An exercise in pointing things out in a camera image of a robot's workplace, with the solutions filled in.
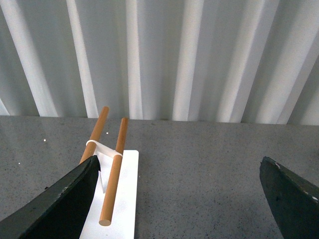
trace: wooden dowel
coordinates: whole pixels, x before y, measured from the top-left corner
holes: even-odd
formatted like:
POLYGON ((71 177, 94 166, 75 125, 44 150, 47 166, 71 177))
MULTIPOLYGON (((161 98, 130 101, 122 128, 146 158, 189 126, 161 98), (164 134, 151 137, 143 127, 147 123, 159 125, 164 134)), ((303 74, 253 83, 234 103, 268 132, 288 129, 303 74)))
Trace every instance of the wooden dowel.
MULTIPOLYGON (((117 141, 116 149, 115 149, 120 154, 123 154, 124 152, 128 122, 129 120, 127 118, 123 118, 121 122, 120 132, 119 132, 118 141, 117 141)), ((99 224, 102 226, 109 226, 112 222, 112 215, 113 215, 116 191, 117 191, 118 183, 119 183, 121 165, 122 165, 122 156, 115 155, 113 158, 110 178, 109 178, 108 186, 106 188, 105 198, 104 198, 102 211, 100 215, 99 224)))
MULTIPOLYGON (((109 113, 109 108, 103 107, 100 113, 100 116, 98 120, 96 121, 94 129, 92 131, 90 140, 99 141, 108 113, 109 113)), ((85 147, 84 153, 82 155, 80 164, 93 155, 95 148, 96 148, 96 144, 94 142, 88 142, 88 144, 85 147)))

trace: gray countertop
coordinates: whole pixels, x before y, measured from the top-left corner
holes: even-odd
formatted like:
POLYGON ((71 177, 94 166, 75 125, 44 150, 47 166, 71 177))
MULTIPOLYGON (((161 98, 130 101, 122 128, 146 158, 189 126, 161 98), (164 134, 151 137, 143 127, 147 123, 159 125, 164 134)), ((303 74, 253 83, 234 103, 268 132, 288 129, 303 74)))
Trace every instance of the gray countertop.
MULTIPOLYGON (((78 165, 95 122, 0 117, 0 220, 78 165)), ((100 142, 115 148, 119 126, 108 120, 100 142)), ((131 120, 135 238, 282 239, 260 162, 269 156, 319 185, 318 142, 318 126, 131 120)))

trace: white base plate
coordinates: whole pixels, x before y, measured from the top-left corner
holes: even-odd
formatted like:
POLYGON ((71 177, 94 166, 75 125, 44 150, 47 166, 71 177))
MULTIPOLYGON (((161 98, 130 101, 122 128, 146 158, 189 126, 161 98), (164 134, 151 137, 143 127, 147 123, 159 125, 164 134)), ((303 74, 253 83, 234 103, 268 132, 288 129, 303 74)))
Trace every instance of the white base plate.
POLYGON ((99 173, 94 198, 80 239, 133 239, 139 152, 136 150, 124 150, 112 223, 108 227, 101 226, 99 219, 113 159, 99 152, 95 152, 95 154, 99 158, 101 172, 99 173))

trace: dowel end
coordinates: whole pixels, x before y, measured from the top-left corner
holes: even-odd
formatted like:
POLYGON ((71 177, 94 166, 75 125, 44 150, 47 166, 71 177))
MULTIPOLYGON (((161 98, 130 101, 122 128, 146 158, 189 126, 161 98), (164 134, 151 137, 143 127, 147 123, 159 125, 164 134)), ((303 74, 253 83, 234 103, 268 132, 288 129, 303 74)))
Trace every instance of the dowel end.
POLYGON ((111 221, 110 221, 110 220, 103 219, 103 220, 100 220, 100 221, 99 221, 99 224, 100 224, 101 226, 108 227, 109 225, 111 225, 111 221))

